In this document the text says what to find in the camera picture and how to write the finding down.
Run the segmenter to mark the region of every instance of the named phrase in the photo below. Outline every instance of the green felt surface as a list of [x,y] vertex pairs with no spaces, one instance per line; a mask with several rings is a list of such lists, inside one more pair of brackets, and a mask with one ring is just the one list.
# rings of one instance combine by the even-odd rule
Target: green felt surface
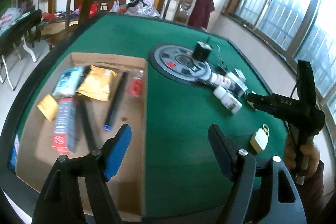
[[[174,43],[194,48],[198,40],[207,37],[203,32],[161,21],[105,16],[67,49],[53,69],[71,52],[147,58],[149,49],[157,44]],[[221,57],[230,70],[238,68],[244,73],[249,90],[267,94],[260,80],[229,42],[212,37],[210,44],[221,47]],[[28,104],[19,134],[40,88]],[[231,183],[221,175],[208,142],[208,127],[213,123],[217,123],[238,148],[251,152],[251,136],[266,123],[270,132],[269,142],[266,150],[259,155],[265,158],[283,155],[287,132],[282,121],[255,111],[246,102],[240,101],[243,108],[236,115],[231,115],[210,90],[173,82],[148,66],[147,217],[189,214],[224,204]]]

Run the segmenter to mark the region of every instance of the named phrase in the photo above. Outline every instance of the gold ring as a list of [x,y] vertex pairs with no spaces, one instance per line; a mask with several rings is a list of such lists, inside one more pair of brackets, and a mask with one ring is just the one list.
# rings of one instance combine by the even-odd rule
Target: gold ring
[[262,125],[262,128],[263,128],[263,130],[265,131],[266,135],[268,136],[268,135],[269,135],[268,125],[263,124],[263,125]]

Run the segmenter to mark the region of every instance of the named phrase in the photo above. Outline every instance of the yellow snack bag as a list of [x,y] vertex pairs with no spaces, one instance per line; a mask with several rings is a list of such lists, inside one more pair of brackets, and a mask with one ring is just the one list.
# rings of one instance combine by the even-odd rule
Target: yellow snack bag
[[110,83],[112,78],[116,76],[117,74],[110,69],[91,66],[88,76],[77,89],[77,92],[92,99],[108,102]]
[[47,94],[37,105],[37,107],[48,119],[48,121],[51,122],[53,119],[55,119],[58,110],[58,103],[51,95]]

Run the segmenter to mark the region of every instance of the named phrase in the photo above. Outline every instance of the white table leg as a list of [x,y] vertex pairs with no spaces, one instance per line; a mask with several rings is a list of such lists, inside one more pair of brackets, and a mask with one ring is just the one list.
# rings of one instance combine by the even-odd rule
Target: white table leg
[[8,73],[5,57],[3,55],[1,57],[2,57],[3,64],[5,66],[5,71],[6,71],[6,74],[7,74],[8,83],[9,83],[10,87],[12,88],[12,90],[15,90],[15,88],[13,87],[13,85],[12,85],[10,79],[9,79],[9,73]]
[[14,49],[16,50],[17,55],[19,55],[19,59],[22,60],[22,57],[21,57],[19,51],[17,50],[17,48],[16,48],[16,46],[15,46],[15,43],[13,43],[13,47],[14,47]]
[[3,79],[1,77],[1,62],[0,62],[0,82],[1,82],[1,84],[3,84]]
[[21,37],[21,40],[23,40],[23,48],[25,49],[25,51],[28,52],[31,55],[31,57],[33,59],[33,62],[36,62],[35,54],[34,54],[34,52],[31,49],[28,48],[24,35]]

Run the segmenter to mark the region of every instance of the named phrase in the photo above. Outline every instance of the person's arm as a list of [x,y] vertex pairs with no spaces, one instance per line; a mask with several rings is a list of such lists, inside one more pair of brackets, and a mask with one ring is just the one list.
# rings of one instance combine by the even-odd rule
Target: person's arm
[[[296,185],[305,211],[307,224],[311,223],[325,207],[323,200],[323,162],[320,152],[313,145],[301,145],[301,152],[310,157],[307,175],[303,185]],[[283,161],[291,171],[296,167],[294,146],[289,137],[286,139]]]

